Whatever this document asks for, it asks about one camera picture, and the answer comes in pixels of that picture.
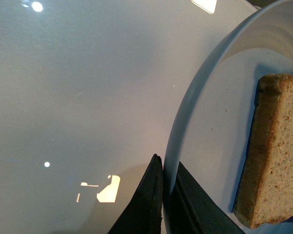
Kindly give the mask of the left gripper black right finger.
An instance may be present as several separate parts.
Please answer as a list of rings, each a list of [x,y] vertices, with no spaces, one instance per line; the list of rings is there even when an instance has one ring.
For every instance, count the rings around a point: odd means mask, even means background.
[[[190,172],[179,163],[175,186],[169,198],[170,234],[243,234],[210,198]]]

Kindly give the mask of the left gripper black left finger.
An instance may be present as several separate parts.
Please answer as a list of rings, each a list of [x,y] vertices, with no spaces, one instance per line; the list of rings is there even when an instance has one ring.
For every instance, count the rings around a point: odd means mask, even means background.
[[[159,234],[162,223],[163,166],[154,154],[129,204],[110,234]]]

